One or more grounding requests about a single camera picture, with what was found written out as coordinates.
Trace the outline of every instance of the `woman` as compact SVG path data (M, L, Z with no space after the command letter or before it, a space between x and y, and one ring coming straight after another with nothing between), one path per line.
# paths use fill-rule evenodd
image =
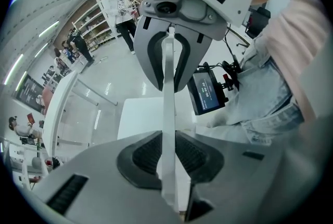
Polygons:
M56 55L56 57L54 58L54 64L56 65L56 67L60 70L61 74L64 74L65 70L68 70L69 67L67 66L67 64L61 59L61 53L59 51L59 49L55 48L54 49L54 53Z
M268 0L253 0L253 4ZM315 119L300 74L326 42L329 21L319 0L290 0L244 53L240 88L197 133L270 145L272 139Z
M75 62L74 60L74 54L69 50L69 46L66 44L66 41L62 42L62 47L64 49L64 54L67 56L69 61L73 64Z
M19 137L26 137L32 139L42 139L42 133L32 128L32 124L28 123L27 126L18 125L16 122L16 116L9 118L9 129L13 130Z

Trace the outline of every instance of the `vent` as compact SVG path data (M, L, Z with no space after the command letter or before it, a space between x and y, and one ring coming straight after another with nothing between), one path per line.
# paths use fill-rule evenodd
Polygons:
M59 214L64 215L87 181L87 177L73 175L50 199L47 205Z
M250 157L252 159L260 160L260 161L262 161L264 159L264 157L265 157L263 154L254 153L252 151L245 151L243 153L243 156L247 156L247 157Z

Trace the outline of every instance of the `black vent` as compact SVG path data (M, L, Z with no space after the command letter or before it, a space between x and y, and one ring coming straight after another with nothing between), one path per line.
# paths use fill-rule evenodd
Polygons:
M133 153L133 162L145 172L155 175L157 163L162 154L162 137L156 136L153 140L139 147Z
M87 181L88 178L84 176L73 175L47 205L59 214L65 214Z
M184 137L176 137L176 153L188 174L200 168L206 162L206 154Z
M263 154L259 154L259 153L254 153L252 151L245 151L243 153L244 156L247 156L247 157L250 157L252 159L255 159L255 160L263 160L264 159L264 155Z
M156 173L162 154L162 132L125 147L117 157L117 168L132 185L143 189L162 189L162 182Z
M220 151L181 131L176 131L176 154L192 184L210 182L224 164L224 157Z

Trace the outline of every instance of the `ceiling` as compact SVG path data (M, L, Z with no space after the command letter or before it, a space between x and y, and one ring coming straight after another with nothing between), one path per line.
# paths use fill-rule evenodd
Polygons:
M46 44L51 46L70 16L86 0L17 0L9 8L0 31L0 80L3 83L12 65L23 54L5 92L12 93L22 74L34 62L36 53ZM59 24L43 36L51 24Z

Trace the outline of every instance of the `black clothing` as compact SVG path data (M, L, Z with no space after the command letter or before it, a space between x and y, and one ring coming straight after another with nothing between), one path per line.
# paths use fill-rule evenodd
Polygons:
M69 35L69 42L74 42L75 46L82 53L82 55L87 59L88 62L93 62L93 58L89 53L87 44L85 40L81 37L81 32L73 32Z
M123 38L125 39L127 45L129 46L130 51L134 51L133 41L131 39L131 35L135 36L136 25L133 20L129 20L123 23L119 23L116 25L116 28L119 30Z

